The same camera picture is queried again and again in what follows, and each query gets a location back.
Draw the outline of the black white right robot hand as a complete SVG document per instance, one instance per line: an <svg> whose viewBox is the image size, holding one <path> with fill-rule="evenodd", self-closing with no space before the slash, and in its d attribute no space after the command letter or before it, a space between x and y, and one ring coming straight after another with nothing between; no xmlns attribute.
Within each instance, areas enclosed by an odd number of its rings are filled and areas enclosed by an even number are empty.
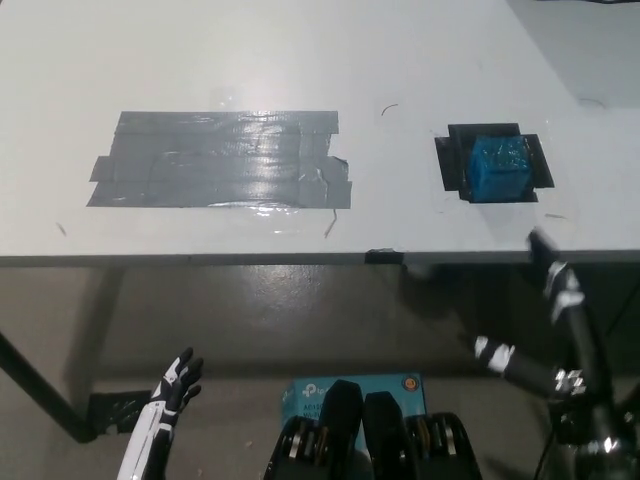
<svg viewBox="0 0 640 480"><path fill-rule="evenodd" d="M565 335L569 359L546 367L486 336L475 338L474 356L489 371L547 402L557 443L574 450L575 478L636 479L639 392L615 402L604 338L575 270L541 230L532 230L527 242L550 324Z"/></svg>

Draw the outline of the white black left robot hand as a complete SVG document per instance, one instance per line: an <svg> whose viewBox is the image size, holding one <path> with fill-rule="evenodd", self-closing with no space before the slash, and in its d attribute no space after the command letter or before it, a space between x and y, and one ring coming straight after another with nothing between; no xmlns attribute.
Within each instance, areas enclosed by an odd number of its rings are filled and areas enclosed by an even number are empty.
<svg viewBox="0 0 640 480"><path fill-rule="evenodd" d="M165 479L176 425L200 394L204 361L189 347L171 363L144 405L124 453L118 480Z"/></svg>

